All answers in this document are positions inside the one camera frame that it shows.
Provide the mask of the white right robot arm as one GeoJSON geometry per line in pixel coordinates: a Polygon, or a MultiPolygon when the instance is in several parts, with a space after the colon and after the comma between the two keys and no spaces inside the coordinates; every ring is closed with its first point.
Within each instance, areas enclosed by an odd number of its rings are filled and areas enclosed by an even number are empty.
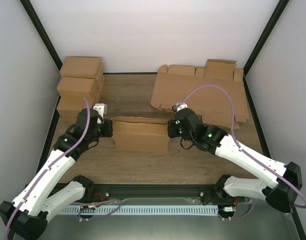
{"type": "Polygon", "coordinates": [[[180,107],[168,121],[168,136],[189,141],[199,150],[240,166],[255,179],[222,175],[215,187],[216,198],[247,197],[266,201],[272,208],[289,213],[302,187],[301,169],[296,163],[274,161],[241,144],[224,129],[206,125],[194,111],[180,107]]]}

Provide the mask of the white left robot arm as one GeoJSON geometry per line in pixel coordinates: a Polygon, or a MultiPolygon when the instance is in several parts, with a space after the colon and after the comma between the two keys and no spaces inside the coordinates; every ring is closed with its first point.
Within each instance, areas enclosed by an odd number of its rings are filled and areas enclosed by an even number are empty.
{"type": "Polygon", "coordinates": [[[50,220],[74,202],[90,202],[95,196],[94,182],[74,177],[63,189],[51,194],[64,173],[80,156],[95,147],[100,138],[113,135],[112,121],[104,119],[107,105],[97,103],[82,109],[76,123],[61,135],[47,161],[33,180],[11,202],[0,205],[0,216],[8,230],[26,240],[37,240],[50,220]]]}

